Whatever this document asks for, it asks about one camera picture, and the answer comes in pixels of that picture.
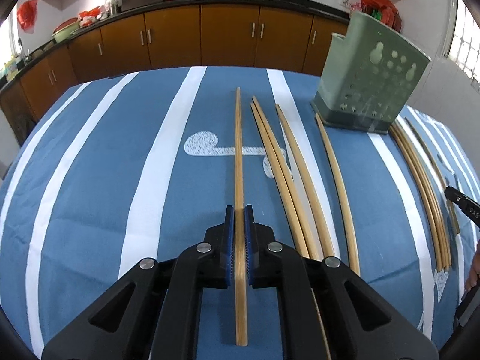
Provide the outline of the person's right hand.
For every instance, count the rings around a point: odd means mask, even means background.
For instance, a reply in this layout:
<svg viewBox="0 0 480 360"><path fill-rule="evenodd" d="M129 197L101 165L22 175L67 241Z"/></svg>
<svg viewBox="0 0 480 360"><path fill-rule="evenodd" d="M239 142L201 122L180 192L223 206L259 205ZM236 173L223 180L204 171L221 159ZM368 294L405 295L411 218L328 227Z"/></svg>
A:
<svg viewBox="0 0 480 360"><path fill-rule="evenodd" d="M480 275L480 252L477 250L473 256L473 261L470 266L469 275L465 281L465 291L469 292L479 283Z"/></svg>

